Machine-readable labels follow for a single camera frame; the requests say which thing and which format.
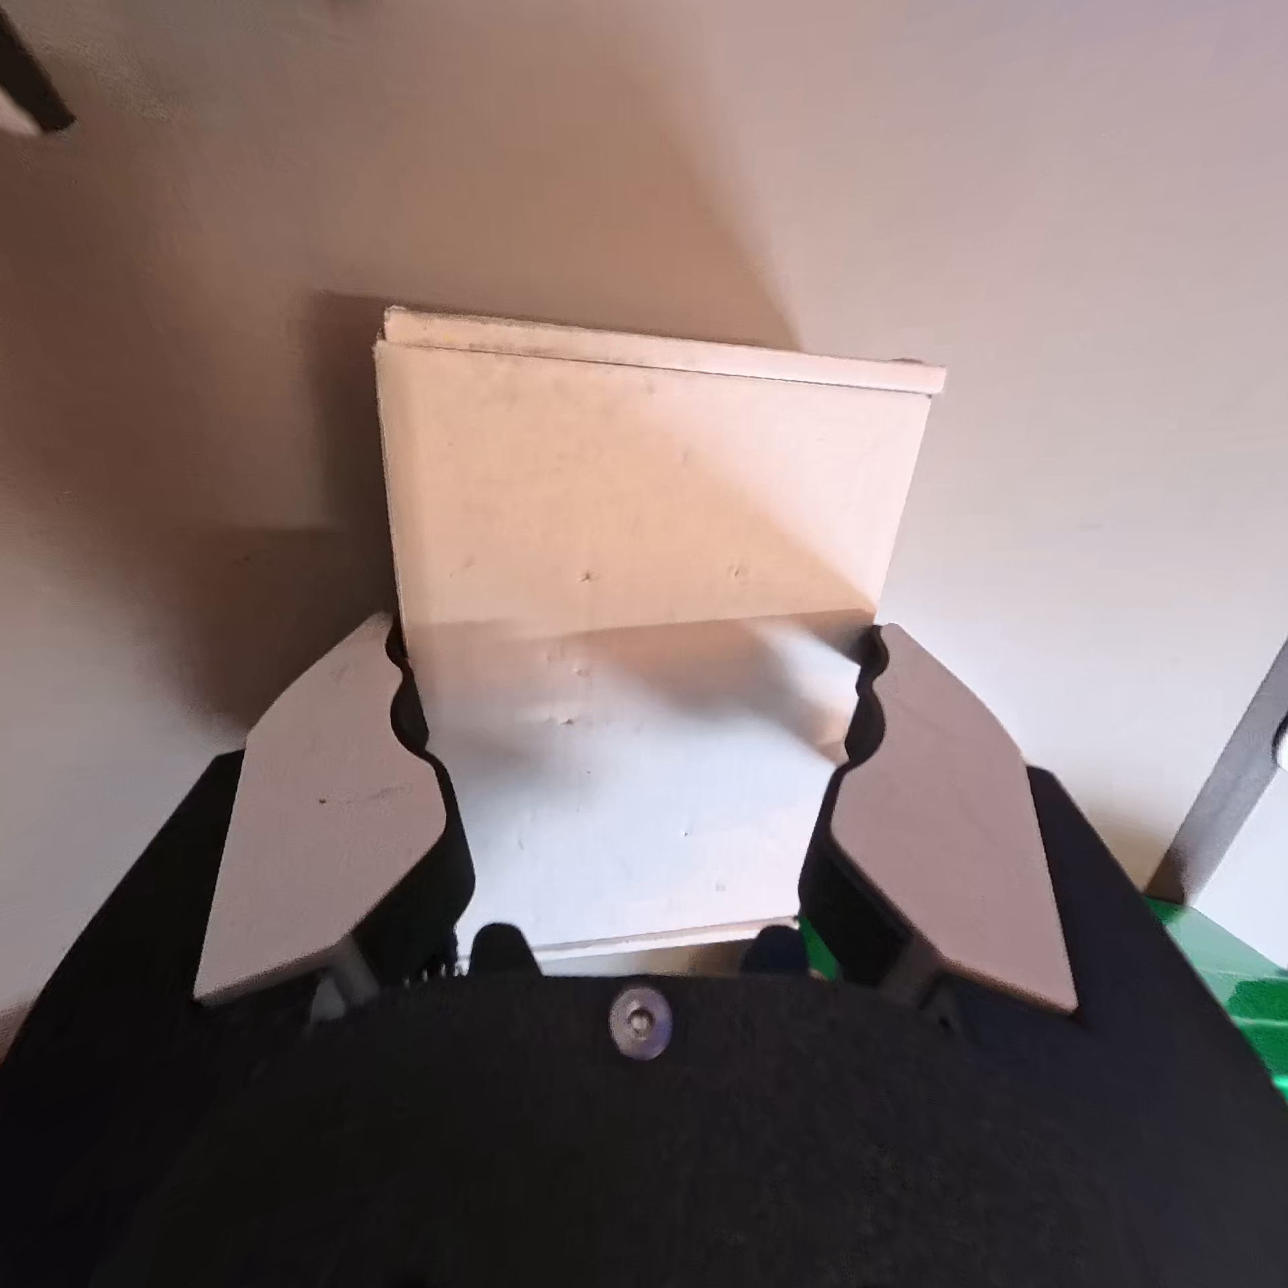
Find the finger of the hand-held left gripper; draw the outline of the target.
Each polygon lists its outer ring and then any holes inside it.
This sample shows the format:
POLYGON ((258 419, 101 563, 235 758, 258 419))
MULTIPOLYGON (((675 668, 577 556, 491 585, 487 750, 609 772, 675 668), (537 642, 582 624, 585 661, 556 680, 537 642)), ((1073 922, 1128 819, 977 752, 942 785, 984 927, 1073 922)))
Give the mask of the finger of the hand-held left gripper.
POLYGON ((4 134, 49 135, 76 126, 76 114, 4 13, 4 134))

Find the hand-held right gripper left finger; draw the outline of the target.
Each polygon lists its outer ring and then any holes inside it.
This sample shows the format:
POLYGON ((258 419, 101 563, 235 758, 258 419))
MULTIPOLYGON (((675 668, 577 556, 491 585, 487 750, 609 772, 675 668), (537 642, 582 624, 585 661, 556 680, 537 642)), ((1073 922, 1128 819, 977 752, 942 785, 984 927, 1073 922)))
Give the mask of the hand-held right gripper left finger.
POLYGON ((254 722, 197 1000, 321 975, 340 1007, 459 975, 475 868, 396 617, 378 612, 254 722))

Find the green plastic bin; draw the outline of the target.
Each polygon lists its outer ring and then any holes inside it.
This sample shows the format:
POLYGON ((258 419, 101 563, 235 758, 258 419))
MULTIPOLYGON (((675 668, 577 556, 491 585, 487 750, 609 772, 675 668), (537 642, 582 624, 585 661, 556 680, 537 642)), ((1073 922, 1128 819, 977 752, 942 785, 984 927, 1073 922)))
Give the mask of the green plastic bin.
POLYGON ((1285 1098, 1285 970, 1200 909, 1161 898, 1146 905, 1285 1098))

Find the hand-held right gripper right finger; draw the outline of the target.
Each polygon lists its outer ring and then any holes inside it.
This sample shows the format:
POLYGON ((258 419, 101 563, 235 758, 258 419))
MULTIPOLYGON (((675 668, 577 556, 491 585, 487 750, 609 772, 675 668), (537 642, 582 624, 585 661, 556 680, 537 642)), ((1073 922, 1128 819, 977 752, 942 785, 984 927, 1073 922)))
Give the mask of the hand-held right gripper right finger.
POLYGON ((1051 1016, 1077 985, 1029 765, 1004 722, 898 624, 859 639, 857 707, 799 868, 829 979, 925 1007, 961 979, 1051 1016))

